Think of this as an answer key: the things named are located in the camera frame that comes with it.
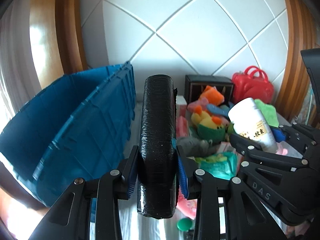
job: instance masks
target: red case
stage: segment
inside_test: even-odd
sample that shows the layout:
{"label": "red case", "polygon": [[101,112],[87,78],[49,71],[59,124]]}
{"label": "red case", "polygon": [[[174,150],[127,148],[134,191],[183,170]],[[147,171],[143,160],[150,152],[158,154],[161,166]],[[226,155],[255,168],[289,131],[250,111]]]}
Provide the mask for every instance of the red case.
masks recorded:
{"label": "red case", "polygon": [[258,67],[250,66],[246,68],[244,73],[234,73],[232,82],[235,85],[232,99],[234,104],[246,98],[260,99],[265,104],[271,103],[274,92],[273,85],[269,82],[267,74]]}

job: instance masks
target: blue container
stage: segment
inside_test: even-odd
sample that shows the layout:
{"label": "blue container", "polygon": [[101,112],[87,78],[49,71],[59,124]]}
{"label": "blue container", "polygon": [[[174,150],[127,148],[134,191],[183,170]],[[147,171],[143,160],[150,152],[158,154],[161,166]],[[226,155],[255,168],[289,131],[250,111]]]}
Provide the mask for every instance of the blue container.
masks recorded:
{"label": "blue container", "polygon": [[75,178],[99,178],[117,167],[134,107],[128,62],[65,75],[7,124],[0,152],[17,179],[51,206]]}

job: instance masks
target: brown box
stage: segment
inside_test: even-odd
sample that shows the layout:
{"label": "brown box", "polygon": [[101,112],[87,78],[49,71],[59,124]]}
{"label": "brown box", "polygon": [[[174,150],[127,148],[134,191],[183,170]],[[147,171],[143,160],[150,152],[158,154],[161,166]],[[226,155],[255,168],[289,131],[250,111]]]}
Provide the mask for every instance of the brown box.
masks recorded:
{"label": "brown box", "polygon": [[225,102],[231,100],[234,85],[229,78],[223,76],[186,75],[184,98],[187,104],[198,100],[207,85],[216,87],[224,95]]}

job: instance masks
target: pill bottle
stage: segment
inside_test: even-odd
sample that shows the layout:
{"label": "pill bottle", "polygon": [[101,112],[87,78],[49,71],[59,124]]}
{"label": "pill bottle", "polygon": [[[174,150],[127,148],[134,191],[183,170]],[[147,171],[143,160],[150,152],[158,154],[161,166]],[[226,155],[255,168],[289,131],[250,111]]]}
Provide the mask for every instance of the pill bottle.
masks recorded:
{"label": "pill bottle", "polygon": [[230,109],[228,116],[237,134],[257,142],[265,152],[277,152],[272,131],[252,98],[240,101]]}

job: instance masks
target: plastic wrap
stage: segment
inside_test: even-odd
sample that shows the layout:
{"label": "plastic wrap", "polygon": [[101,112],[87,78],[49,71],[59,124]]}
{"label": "plastic wrap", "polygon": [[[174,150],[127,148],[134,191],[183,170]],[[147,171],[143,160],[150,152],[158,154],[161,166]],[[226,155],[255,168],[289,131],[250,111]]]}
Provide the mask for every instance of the plastic wrap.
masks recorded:
{"label": "plastic wrap", "polygon": [[177,203],[177,154],[173,82],[169,76],[146,79],[138,158],[138,213],[170,218]]}

